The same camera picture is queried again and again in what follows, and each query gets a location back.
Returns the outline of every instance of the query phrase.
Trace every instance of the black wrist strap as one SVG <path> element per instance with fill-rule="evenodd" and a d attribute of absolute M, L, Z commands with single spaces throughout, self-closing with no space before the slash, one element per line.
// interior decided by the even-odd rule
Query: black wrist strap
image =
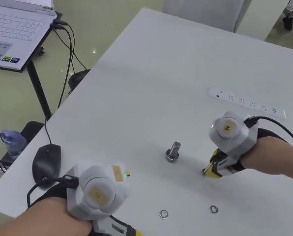
<path fill-rule="evenodd" d="M 261 128 L 259 128 L 258 129 L 257 139 L 261 139 L 261 138 L 264 138 L 264 137 L 274 137 L 274 138 L 281 139 L 284 142 L 286 142 L 284 139 L 282 139 L 276 133 L 273 133 L 272 131 L 267 130 L 267 129 L 261 129 Z M 237 172 L 245 170 L 245 167 L 243 167 L 243 165 L 241 164 L 240 160 L 235 165 L 232 165 L 232 168 L 234 170 L 236 170 Z"/>
<path fill-rule="evenodd" d="M 67 187 L 65 183 L 59 183 L 50 188 L 46 193 L 44 193 L 43 196 L 39 197 L 30 207 L 32 207 L 37 202 L 44 200 L 46 198 L 50 197 L 56 197 L 56 198 L 62 198 L 67 200 Z M 88 236 L 104 236 L 106 234 L 96 233 L 94 229 L 92 228 L 91 232 Z"/>

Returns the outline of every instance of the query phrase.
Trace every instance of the black table leg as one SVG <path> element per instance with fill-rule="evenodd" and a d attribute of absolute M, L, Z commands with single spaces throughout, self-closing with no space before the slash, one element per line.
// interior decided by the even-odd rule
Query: black table leg
<path fill-rule="evenodd" d="M 42 87 L 42 85 L 40 83 L 38 74 L 36 72 L 35 65 L 34 65 L 32 60 L 28 63 L 27 70 L 28 70 L 28 73 L 29 73 L 29 78 L 30 78 L 30 80 L 31 80 L 31 82 L 33 84 L 34 89 L 35 89 L 38 101 L 39 101 L 39 103 L 40 103 L 40 105 L 41 105 L 41 107 L 43 109 L 45 118 L 46 118 L 46 120 L 49 120 L 50 117 L 52 116 L 52 113 L 51 113 L 50 108 L 48 106 L 47 99 L 45 97 L 43 87 Z"/>

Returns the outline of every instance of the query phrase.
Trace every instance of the laptop keyboard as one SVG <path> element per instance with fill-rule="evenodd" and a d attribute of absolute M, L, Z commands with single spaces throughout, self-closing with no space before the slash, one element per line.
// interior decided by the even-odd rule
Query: laptop keyboard
<path fill-rule="evenodd" d="M 32 42 L 46 21 L 0 13 L 0 36 Z"/>

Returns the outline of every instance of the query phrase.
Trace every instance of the table surface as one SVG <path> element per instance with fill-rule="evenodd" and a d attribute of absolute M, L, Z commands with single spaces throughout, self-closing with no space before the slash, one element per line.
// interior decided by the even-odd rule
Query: table surface
<path fill-rule="evenodd" d="M 125 162 L 131 193 L 115 216 L 144 235 L 293 234 L 293 180 L 252 170 L 201 176 L 215 149 L 212 121 L 228 110 L 260 114 L 208 97 L 214 87 L 286 108 L 281 122 L 293 131 L 293 50 L 142 9 L 48 122 L 60 174 L 82 160 Z M 274 124 L 260 126 L 293 144 Z M 165 151 L 176 140 L 171 164 Z M 32 161 L 47 143 L 42 129 L 0 179 L 1 213 L 26 209 Z"/>

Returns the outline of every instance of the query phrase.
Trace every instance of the washer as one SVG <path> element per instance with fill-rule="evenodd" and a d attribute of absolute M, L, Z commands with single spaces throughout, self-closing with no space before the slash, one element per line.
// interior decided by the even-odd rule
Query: washer
<path fill-rule="evenodd" d="M 168 217 L 168 212 L 166 210 L 161 210 L 159 215 L 163 220 L 165 220 Z"/>
<path fill-rule="evenodd" d="M 212 214 L 217 214 L 219 212 L 219 208 L 217 208 L 215 205 L 210 206 L 210 211 Z"/>

